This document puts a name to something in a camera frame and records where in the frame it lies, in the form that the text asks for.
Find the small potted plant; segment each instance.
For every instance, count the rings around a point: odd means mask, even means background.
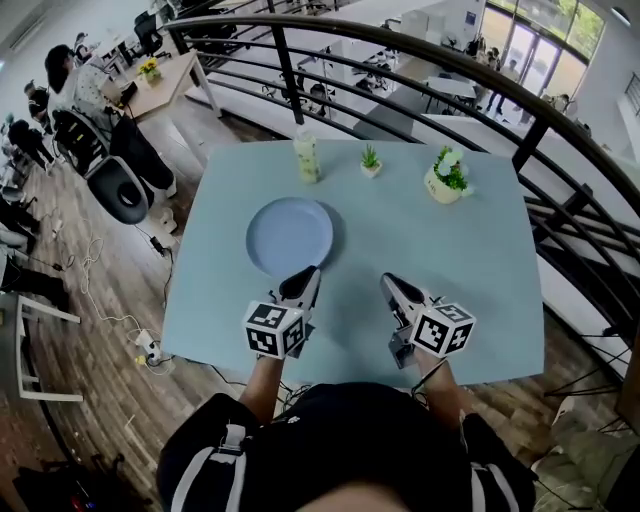
[[[162,74],[158,69],[158,60],[155,57],[147,60],[144,64],[142,64],[139,71],[141,75],[144,75],[147,83],[150,85],[154,84],[156,81],[162,78]]]
[[[449,204],[473,193],[466,179],[469,169],[462,163],[462,157],[462,151],[445,146],[427,171],[424,184],[436,201]]]
[[[367,178],[375,178],[380,172],[380,169],[382,169],[382,162],[378,158],[376,150],[369,144],[367,144],[367,148],[362,152],[360,169]]]

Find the white flowers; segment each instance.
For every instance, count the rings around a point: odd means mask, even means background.
[[[464,154],[460,150],[449,151],[438,164],[438,174],[441,176],[449,176],[451,168],[460,162],[463,156]]]

